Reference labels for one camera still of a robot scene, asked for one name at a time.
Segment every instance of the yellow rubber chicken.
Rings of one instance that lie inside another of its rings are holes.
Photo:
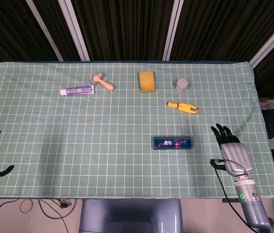
[[[189,104],[189,103],[173,103],[173,102],[168,102],[166,103],[167,106],[169,107],[173,107],[178,109],[181,112],[185,112],[185,113],[192,113],[192,114],[198,114],[198,110],[199,108]]]

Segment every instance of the metal frame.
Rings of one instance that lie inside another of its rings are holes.
[[[75,47],[79,53],[81,61],[90,61],[87,48],[81,33],[77,16],[74,12],[71,0],[58,0],[60,8],[64,14],[66,23],[70,30]]]
[[[261,47],[257,54],[250,60],[249,64],[255,68],[267,54],[274,48],[274,34],[270,39]]]
[[[44,35],[46,36],[47,40],[49,41],[51,47],[53,48],[53,50],[54,50],[54,52],[55,52],[58,60],[60,62],[63,62],[64,59],[63,59],[62,55],[60,54],[60,52],[59,52],[59,50],[58,50],[58,48],[57,48],[57,46],[56,46],[53,38],[51,37],[51,34],[49,33],[49,30],[47,29],[47,27],[46,27],[46,25],[45,25],[45,23],[44,23],[41,15],[40,15],[40,13],[38,12],[38,9],[36,8],[36,6],[34,4],[34,1],[33,0],[26,0],[26,2],[28,4],[28,6],[30,7],[30,10],[33,13],[35,19],[39,23],[42,31],[44,32]]]
[[[170,60],[171,49],[174,42],[178,20],[179,20],[183,3],[184,3],[184,0],[174,0],[174,4],[172,6],[172,11],[171,11],[170,25],[168,27],[165,48],[164,48],[164,53],[162,58],[163,61]]]

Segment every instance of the table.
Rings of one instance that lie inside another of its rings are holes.
[[[138,73],[154,72],[141,93]],[[114,86],[60,96],[101,71]],[[178,78],[189,86],[179,93]],[[198,115],[166,102],[188,102]],[[209,164],[221,152],[210,126],[228,126],[250,152],[252,178],[274,197],[274,164],[247,62],[235,64],[0,63],[0,197],[221,198]],[[189,135],[191,150],[153,150],[154,136]],[[233,178],[220,171],[229,196]]]

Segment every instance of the wooden toy hammer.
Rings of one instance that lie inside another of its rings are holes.
[[[96,85],[98,82],[100,82],[101,85],[103,85],[107,90],[113,91],[114,86],[111,83],[108,83],[105,80],[102,80],[103,74],[101,72],[98,72],[93,76],[90,83],[93,85]]]

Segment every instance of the sponge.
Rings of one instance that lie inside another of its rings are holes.
[[[152,71],[139,72],[141,92],[155,91],[154,76]]]

